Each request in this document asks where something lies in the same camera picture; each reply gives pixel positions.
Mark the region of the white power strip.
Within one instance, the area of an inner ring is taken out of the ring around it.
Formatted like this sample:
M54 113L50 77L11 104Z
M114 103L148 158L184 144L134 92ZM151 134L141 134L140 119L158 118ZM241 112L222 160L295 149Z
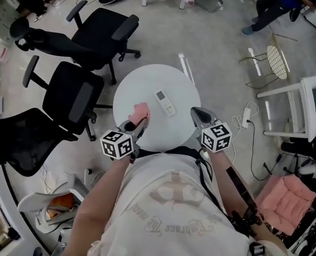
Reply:
M241 127L243 129L248 128L248 125L250 123L250 116L251 116L251 109L248 107L245 107L243 109L243 115L242 115L242 121L241 121Z

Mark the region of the pink cushion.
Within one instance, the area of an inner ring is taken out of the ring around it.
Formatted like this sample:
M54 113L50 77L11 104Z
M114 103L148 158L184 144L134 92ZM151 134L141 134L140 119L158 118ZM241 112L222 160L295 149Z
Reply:
M291 236L315 198L316 193L294 174L272 175L257 196L256 204L270 226Z

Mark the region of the pink cloth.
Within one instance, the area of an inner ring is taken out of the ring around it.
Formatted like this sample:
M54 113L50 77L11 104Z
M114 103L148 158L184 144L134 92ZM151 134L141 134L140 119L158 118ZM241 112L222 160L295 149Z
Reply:
M146 102L141 102L134 105L134 112L132 115L128 116L128 120L137 125L144 118L147 118L148 121L150 120L150 110L148 104Z

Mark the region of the person's left forearm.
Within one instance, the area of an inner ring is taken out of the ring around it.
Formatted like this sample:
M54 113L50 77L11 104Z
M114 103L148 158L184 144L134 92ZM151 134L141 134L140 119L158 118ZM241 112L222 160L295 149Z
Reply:
M65 256L87 256L91 244L101 239L129 164L129 157L113 161L110 169L88 193L74 219Z

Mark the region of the black office chair with headrest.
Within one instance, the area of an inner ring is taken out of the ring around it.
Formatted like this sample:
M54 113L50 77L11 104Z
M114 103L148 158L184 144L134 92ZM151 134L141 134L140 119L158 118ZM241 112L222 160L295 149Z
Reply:
M19 18L11 24L10 36L16 46L25 52L39 50L71 58L74 63L89 71L100 70L108 65L112 84L116 84L114 57L119 54L118 60L123 61L127 53L133 54L135 58L141 56L139 50L127 48L129 38L139 26L139 18L134 14L127 17L97 8L82 21L79 12L86 4L86 0L79 2L66 18L68 22L74 20L77 25L72 38L62 33L32 28L26 18Z

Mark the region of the person in white shirt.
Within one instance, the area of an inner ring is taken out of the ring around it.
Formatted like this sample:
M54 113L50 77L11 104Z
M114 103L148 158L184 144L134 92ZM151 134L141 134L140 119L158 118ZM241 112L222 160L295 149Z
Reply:
M156 154L129 166L88 256L248 256L249 244L202 187L194 158Z

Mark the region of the black padded office chair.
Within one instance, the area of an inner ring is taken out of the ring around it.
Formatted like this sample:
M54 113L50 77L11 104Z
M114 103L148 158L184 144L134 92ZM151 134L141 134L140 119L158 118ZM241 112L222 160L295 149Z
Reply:
M36 73L39 56L34 55L24 74L22 84L28 87L33 81L46 90L42 109L59 126L72 134L86 131L90 141L96 141L91 134L89 121L95 123L95 108L112 109L111 105L98 104L104 88L104 79L77 65L62 61L55 69L51 80L46 83Z

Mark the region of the person's right forearm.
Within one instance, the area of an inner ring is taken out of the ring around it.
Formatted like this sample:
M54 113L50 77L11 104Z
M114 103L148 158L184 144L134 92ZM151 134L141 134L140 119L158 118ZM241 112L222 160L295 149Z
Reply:
M217 153L208 151L208 154L211 159L219 193L227 214L231 215L233 211L236 211L239 215L243 216L248 206L226 172L228 168L233 167L231 161L223 151ZM278 248L278 255L288 256L287 249L283 242L273 235L264 224L261 224L260 226L252 225L251 229L255 233L254 239L256 241L267 241L268 244L272 243L274 247Z

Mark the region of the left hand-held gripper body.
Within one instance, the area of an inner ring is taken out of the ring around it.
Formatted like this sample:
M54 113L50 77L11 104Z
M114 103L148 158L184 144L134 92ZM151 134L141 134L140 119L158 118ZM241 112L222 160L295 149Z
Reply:
M130 163L133 164L139 154L140 147L137 141L140 137L141 131L138 129L128 131L125 128L116 127L108 130L100 138L102 152L112 160L129 157Z

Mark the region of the white remote control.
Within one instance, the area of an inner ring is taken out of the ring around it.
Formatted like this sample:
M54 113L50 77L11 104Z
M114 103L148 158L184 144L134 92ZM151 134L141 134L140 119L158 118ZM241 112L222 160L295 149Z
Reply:
M176 113L175 107L171 103L163 90L159 90L155 93L158 103L168 116L173 116Z

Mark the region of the white plastic chair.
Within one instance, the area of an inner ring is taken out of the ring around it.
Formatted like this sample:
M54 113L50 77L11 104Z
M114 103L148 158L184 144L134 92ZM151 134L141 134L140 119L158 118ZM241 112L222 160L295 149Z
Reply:
M73 226L77 210L89 193L88 181L91 180L92 170L84 170L84 180L80 180L75 174L68 174L66 180L58 185L53 192L32 193L24 197L18 204L18 211L33 213L35 226L44 234L50 234L62 229L70 229ZM68 193L74 195L75 205L68 211L59 213L49 212L49 203L58 196Z

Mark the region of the white side table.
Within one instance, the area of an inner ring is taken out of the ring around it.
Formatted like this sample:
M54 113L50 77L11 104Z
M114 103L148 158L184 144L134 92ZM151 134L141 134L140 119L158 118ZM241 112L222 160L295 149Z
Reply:
M316 87L316 76L301 78L299 83L257 94L257 98L285 93L291 112L291 132L264 131L266 136L302 138L312 142L316 137L316 112L312 89Z

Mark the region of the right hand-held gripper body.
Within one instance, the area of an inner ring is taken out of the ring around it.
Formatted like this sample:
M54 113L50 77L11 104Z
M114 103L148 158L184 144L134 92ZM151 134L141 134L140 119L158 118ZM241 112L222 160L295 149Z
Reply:
M201 146L204 151L217 153L231 145L232 132L227 123L218 123L202 130Z

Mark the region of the black body harness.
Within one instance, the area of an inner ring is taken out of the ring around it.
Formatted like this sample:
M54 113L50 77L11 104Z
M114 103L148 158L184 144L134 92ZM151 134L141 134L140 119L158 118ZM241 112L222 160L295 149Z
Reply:
M180 147L177 147L177 148L175 148L173 150L167 151L166 154L186 155L186 156L189 156L189 157L193 157L195 159L195 163L196 163L197 167L199 168L200 182L201 182L202 187L205 189L205 191L209 195L211 201L222 211L222 208L220 207L220 204L219 204L216 196L210 191L210 189L206 185L204 174L203 174L203 169L202 169L202 165L201 164L205 165L205 167L207 169L207 172L209 172L209 170L208 170L208 167L207 167L207 162L201 157L199 152L196 151L195 149L190 149L190 148L185 147L185 146L180 146ZM233 225L235 225L236 227L243 228L243 225L245 225L246 222L247 222L246 219L240 217L240 215L236 211L232 211L232 216L231 217L229 217L227 214L225 214L225 216L227 218L229 218L229 221Z

